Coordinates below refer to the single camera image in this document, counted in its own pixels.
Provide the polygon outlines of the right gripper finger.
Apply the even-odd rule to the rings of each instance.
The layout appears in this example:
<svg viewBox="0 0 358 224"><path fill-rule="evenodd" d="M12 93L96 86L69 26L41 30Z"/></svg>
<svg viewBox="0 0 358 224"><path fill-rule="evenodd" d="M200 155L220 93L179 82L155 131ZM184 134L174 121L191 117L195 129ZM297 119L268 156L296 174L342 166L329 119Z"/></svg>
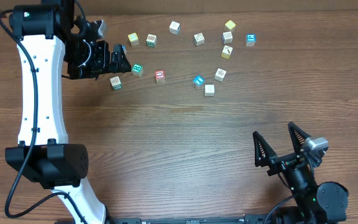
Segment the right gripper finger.
<svg viewBox="0 0 358 224"><path fill-rule="evenodd" d="M255 147L255 166L271 166L277 158L276 152L270 147L264 137L257 131L253 134L254 147Z"/></svg>
<svg viewBox="0 0 358 224"><path fill-rule="evenodd" d="M293 122L288 123L288 130L290 133L294 151L296 154L300 154L302 145L305 143L306 139L310 137L310 135L304 132Z"/></svg>

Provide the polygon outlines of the yellow side picture block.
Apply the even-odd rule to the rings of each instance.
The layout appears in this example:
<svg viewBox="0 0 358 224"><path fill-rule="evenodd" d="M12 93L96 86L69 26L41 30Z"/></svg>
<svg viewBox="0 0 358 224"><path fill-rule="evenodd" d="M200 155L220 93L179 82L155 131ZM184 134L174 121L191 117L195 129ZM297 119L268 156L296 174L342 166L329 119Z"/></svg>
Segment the yellow side picture block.
<svg viewBox="0 0 358 224"><path fill-rule="evenodd" d="M226 59L230 59L231 57L231 54L232 54L232 51L233 51L233 48L228 46L228 45L225 45L223 47L223 50L221 52L221 57L222 58L226 58Z"/></svg>

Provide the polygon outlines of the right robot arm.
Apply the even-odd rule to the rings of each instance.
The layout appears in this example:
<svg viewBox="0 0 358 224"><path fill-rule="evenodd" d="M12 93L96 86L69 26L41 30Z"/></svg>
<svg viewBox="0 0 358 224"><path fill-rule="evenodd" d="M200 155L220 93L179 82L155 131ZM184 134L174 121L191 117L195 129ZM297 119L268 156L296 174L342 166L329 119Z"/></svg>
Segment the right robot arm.
<svg viewBox="0 0 358 224"><path fill-rule="evenodd" d="M314 170L329 149L324 137L314 138L295 123L288 123L294 152L278 156L257 131L252 137L255 166L268 167L269 176L277 175L291 195L276 204L264 223L339 223L346 220L349 191L337 182L317 184Z"/></svg>

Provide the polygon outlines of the white block blue side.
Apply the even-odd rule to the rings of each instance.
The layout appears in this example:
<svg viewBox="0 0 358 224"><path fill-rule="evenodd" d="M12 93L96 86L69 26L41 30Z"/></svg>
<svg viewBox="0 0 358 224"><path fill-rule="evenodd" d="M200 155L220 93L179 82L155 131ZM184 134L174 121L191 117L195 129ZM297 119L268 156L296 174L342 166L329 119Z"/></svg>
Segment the white block blue side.
<svg viewBox="0 0 358 224"><path fill-rule="evenodd" d="M223 35L222 35L223 44L230 44L230 43L232 43L232 40L233 40L232 32L230 32L230 31L223 32Z"/></svg>

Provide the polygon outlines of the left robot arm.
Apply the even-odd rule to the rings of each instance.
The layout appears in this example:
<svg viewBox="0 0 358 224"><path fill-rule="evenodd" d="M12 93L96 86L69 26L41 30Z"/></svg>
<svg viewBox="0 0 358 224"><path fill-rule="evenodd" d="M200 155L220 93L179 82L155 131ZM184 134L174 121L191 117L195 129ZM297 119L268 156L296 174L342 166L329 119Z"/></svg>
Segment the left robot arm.
<svg viewBox="0 0 358 224"><path fill-rule="evenodd" d="M124 47L104 40L104 21L75 15L78 1L42 1L7 10L3 29L17 45L22 67L22 120L6 162L59 197L73 223L111 223L87 178L89 157L71 144L63 119L62 80L97 79L131 71Z"/></svg>

